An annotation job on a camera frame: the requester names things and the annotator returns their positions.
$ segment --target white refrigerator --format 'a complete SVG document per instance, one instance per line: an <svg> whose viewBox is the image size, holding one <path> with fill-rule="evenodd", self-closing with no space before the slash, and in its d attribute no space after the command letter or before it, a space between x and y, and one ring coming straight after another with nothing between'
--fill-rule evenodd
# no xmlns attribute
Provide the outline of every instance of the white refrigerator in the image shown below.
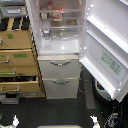
<svg viewBox="0 0 128 128"><path fill-rule="evenodd" d="M26 0L26 5L47 98L76 97L79 61L121 102L128 92L128 0Z"/></svg>

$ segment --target label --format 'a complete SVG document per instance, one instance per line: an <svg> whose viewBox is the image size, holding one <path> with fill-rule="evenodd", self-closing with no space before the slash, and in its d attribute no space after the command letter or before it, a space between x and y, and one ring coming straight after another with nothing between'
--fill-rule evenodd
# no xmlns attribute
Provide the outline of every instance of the label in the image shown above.
<svg viewBox="0 0 128 128"><path fill-rule="evenodd" d="M22 54L13 54L14 58L28 58L26 53Z"/></svg>
<svg viewBox="0 0 128 128"><path fill-rule="evenodd" d="M13 39L13 35L12 34L7 34L9 39Z"/></svg>
<svg viewBox="0 0 128 128"><path fill-rule="evenodd" d="M101 60L117 75L119 76L122 68L110 56L103 51Z"/></svg>
<svg viewBox="0 0 128 128"><path fill-rule="evenodd" d="M1 55L1 58L5 58L6 56L5 55Z"/></svg>
<svg viewBox="0 0 128 128"><path fill-rule="evenodd" d="M20 14L21 14L21 15L26 15L26 14L27 14L25 7L22 7L22 8L21 8Z"/></svg>
<svg viewBox="0 0 128 128"><path fill-rule="evenodd" d="M20 14L20 9L7 10L9 14Z"/></svg>

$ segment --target drawer handle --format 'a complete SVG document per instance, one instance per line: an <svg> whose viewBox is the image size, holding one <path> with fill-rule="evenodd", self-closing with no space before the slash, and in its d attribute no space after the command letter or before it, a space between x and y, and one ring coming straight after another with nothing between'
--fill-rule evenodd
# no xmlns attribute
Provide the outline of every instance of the drawer handle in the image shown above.
<svg viewBox="0 0 128 128"><path fill-rule="evenodd" d="M14 72L8 72L8 73L0 73L0 75L15 75L16 71Z"/></svg>
<svg viewBox="0 0 128 128"><path fill-rule="evenodd" d="M67 81L63 81L63 82L59 82L59 81L52 81L52 82L55 83L55 84L66 84L69 81L67 80Z"/></svg>
<svg viewBox="0 0 128 128"><path fill-rule="evenodd" d="M51 61L50 63L53 64L53 65L56 65L56 66L64 66L64 65L67 65L71 62L66 62L66 63L63 63L63 64L57 64L57 63Z"/></svg>
<svg viewBox="0 0 128 128"><path fill-rule="evenodd" d="M7 59L7 61L1 61L0 64L4 64L4 63L8 63L9 59Z"/></svg>
<svg viewBox="0 0 128 128"><path fill-rule="evenodd" d="M16 90L6 90L6 91L4 91L3 88L4 88L4 86L1 87L1 92L4 92L4 93L7 93L7 92L19 92L19 86L18 86L18 88Z"/></svg>

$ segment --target freezer drawer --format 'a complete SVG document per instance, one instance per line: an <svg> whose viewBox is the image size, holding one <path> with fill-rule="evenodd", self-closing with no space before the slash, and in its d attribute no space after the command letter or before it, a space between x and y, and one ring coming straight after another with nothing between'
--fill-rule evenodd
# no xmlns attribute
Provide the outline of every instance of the freezer drawer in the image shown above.
<svg viewBox="0 0 128 128"><path fill-rule="evenodd" d="M0 67L0 77L14 77L14 76L35 76L38 75L36 65L33 66L19 66L19 67Z"/></svg>
<svg viewBox="0 0 128 128"><path fill-rule="evenodd" d="M0 32L0 49L31 48L28 31Z"/></svg>
<svg viewBox="0 0 128 128"><path fill-rule="evenodd" d="M0 50L0 67L35 65L31 49Z"/></svg>
<svg viewBox="0 0 128 128"><path fill-rule="evenodd" d="M4 17L24 17L27 15L25 6L5 6L0 9Z"/></svg>
<svg viewBox="0 0 128 128"><path fill-rule="evenodd" d="M79 79L44 80L47 99L77 98Z"/></svg>
<svg viewBox="0 0 128 128"><path fill-rule="evenodd" d="M27 93L39 91L40 87L38 83L38 77L36 78L36 80L32 81L0 82L0 93Z"/></svg>
<svg viewBox="0 0 128 128"><path fill-rule="evenodd" d="M38 57L42 78L79 78L81 64L77 56Z"/></svg>

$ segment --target refrigerator drawer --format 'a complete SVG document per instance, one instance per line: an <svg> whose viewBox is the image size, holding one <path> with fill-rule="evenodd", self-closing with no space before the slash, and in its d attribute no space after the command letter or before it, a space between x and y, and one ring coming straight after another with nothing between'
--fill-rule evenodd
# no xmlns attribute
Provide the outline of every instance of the refrigerator drawer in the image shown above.
<svg viewBox="0 0 128 128"><path fill-rule="evenodd" d="M0 67L35 65L31 49L0 50Z"/></svg>
<svg viewBox="0 0 128 128"><path fill-rule="evenodd" d="M6 82L0 82L0 93L27 93L40 91L38 77L32 80L30 78L30 81L23 80L23 82L7 82L7 78L2 78L2 80L3 79L5 79Z"/></svg>
<svg viewBox="0 0 128 128"><path fill-rule="evenodd" d="M79 79L44 80L47 99L77 98Z"/></svg>
<svg viewBox="0 0 128 128"><path fill-rule="evenodd" d="M5 6L0 9L4 17L24 17L27 15L25 6Z"/></svg>
<svg viewBox="0 0 128 128"><path fill-rule="evenodd" d="M46 59L45 57L42 59L38 57L38 62L43 79L79 78L80 76L81 64L78 62L78 59L47 56Z"/></svg>
<svg viewBox="0 0 128 128"><path fill-rule="evenodd" d="M0 77L35 76L38 75L36 65L19 67L0 67Z"/></svg>
<svg viewBox="0 0 128 128"><path fill-rule="evenodd" d="M0 32L0 49L31 48L28 31Z"/></svg>

